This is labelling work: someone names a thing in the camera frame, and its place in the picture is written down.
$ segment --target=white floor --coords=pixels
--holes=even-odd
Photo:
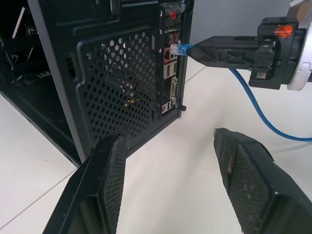
[[[253,92],[277,128],[312,136],[310,84]],[[127,159],[118,234],[241,233],[213,148],[216,127],[261,141],[312,198],[312,144],[272,133],[227,69],[189,60],[184,104],[182,118]],[[0,109],[0,234],[40,234],[75,167],[2,97]]]

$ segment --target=computer tower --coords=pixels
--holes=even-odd
[[[120,131],[129,154],[181,116],[194,0],[18,0],[0,9],[0,93],[81,165]]]

